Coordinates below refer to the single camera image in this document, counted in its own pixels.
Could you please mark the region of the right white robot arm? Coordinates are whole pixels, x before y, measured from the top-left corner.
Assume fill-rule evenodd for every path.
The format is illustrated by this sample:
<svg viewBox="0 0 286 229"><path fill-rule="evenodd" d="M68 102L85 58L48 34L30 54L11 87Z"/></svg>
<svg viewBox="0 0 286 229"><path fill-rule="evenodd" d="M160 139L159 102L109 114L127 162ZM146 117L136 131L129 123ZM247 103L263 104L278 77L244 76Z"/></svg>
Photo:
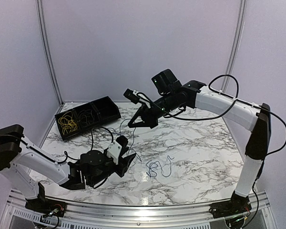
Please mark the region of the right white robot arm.
<svg viewBox="0 0 286 229"><path fill-rule="evenodd" d="M191 80L181 84L170 69L166 69L152 78L161 98L152 101L148 96L136 90L127 89L124 97L132 103L141 103L128 123L130 128L158 126L158 119L164 115L178 118L170 112L176 108L198 108L225 117L250 131L251 135L245 147L245 163L239 181L227 202L226 209L236 214L245 206L245 201L254 186L263 161L268 153L271 136L270 108L267 104L256 106L212 89L205 83Z"/></svg>

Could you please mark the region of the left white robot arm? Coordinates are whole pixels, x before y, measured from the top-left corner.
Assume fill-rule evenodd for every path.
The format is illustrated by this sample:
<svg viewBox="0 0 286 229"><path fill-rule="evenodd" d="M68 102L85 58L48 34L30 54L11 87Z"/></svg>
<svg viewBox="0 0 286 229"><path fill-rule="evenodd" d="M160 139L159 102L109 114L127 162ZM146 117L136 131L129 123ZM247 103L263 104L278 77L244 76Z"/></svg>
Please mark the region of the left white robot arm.
<svg viewBox="0 0 286 229"><path fill-rule="evenodd" d="M58 161L37 147L24 134L24 128L11 125L0 129L0 174L26 199L26 208L47 212L54 204L45 197L44 186L23 169L30 168L67 190L96 189L111 174L123 177L136 154L126 155L128 139L119 136L104 151L91 149L79 159Z"/></svg>

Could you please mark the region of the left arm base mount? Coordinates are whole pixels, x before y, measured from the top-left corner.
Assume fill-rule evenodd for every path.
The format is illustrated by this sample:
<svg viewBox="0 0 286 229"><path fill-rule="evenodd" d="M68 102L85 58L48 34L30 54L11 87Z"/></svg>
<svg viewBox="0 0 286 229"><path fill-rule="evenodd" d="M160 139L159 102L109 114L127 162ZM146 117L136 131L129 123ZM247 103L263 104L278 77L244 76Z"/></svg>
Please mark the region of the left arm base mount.
<svg viewBox="0 0 286 229"><path fill-rule="evenodd" d="M66 207L66 202L48 199L40 196L37 196L34 199L26 199L25 204L26 209L42 213L45 217L63 217L66 211Z"/></svg>

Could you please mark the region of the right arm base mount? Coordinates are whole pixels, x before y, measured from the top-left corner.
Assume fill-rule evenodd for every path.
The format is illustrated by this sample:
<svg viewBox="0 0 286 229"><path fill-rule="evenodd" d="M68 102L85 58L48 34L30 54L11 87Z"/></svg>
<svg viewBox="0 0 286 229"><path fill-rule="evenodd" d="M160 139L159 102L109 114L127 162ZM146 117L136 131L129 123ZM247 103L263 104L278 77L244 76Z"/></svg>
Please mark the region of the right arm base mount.
<svg viewBox="0 0 286 229"><path fill-rule="evenodd" d="M251 211L252 207L249 204L233 205L229 201L217 202L210 205L209 213L213 215L214 219L221 217L229 217L232 215L241 214Z"/></svg>

